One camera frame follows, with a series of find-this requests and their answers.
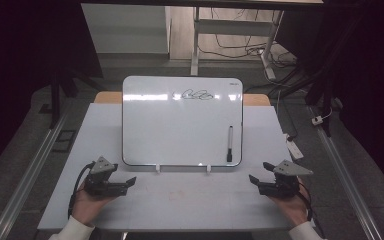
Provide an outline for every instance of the handwriting on whiteboard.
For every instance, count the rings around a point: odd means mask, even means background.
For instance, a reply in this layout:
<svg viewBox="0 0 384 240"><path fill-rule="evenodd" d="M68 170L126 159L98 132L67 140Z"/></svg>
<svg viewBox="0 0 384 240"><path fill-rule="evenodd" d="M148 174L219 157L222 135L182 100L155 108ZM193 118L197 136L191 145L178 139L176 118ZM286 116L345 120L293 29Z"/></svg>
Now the handwriting on whiteboard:
<svg viewBox="0 0 384 240"><path fill-rule="evenodd" d="M207 90L199 90L194 92L192 89L188 89L184 91L181 95L182 99L198 99L198 100L210 100L213 99L214 96L208 93Z"/></svg>

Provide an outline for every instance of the hand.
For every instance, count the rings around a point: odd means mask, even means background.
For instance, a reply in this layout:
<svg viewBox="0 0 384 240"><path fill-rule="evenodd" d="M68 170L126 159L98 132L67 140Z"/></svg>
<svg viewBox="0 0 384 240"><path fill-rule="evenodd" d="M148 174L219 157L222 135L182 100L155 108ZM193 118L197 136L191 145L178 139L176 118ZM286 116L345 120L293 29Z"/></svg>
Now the hand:
<svg viewBox="0 0 384 240"><path fill-rule="evenodd" d="M309 198L308 193L304 187L300 184L300 192L305 198ZM269 197L280 208L283 215L293 224L294 227L307 222L307 207L304 201L295 195L292 198L280 199L275 197Z"/></svg>
<svg viewBox="0 0 384 240"><path fill-rule="evenodd" d="M83 188L85 183L80 185L76 193L76 201L73 207L72 216L82 224L91 226L91 222L101 212L101 209L115 197L94 197L90 196Z"/></svg>

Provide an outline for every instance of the small whiteboard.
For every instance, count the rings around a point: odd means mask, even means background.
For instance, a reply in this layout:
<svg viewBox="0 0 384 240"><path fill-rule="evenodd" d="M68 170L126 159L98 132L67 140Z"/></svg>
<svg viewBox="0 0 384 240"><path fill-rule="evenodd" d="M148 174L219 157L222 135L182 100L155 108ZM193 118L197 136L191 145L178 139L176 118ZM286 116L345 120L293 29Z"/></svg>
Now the small whiteboard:
<svg viewBox="0 0 384 240"><path fill-rule="evenodd" d="M123 161L133 166L237 166L242 159L242 89L234 78L127 77Z"/></svg>

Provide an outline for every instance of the forearm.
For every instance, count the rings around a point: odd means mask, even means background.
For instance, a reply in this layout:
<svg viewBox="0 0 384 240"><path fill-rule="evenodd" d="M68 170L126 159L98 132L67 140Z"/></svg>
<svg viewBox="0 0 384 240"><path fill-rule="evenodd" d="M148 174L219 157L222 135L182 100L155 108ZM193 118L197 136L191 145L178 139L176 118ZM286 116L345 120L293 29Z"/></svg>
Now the forearm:
<svg viewBox="0 0 384 240"><path fill-rule="evenodd" d="M87 240L95 227L88 227L70 216L60 233L54 234L49 240Z"/></svg>
<svg viewBox="0 0 384 240"><path fill-rule="evenodd" d="M289 236L291 236L293 240L322 240L310 222L305 222L294 227L289 231Z"/></svg>

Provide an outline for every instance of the black marker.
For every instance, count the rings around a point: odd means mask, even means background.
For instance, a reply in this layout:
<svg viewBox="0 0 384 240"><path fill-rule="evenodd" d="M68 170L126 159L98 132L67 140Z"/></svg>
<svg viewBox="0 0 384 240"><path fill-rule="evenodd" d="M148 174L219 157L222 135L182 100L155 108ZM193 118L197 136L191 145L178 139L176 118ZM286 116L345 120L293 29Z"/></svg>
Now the black marker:
<svg viewBox="0 0 384 240"><path fill-rule="evenodd" d="M233 127L229 127L229 146L227 149L227 162L232 162L232 139L233 139Z"/></svg>

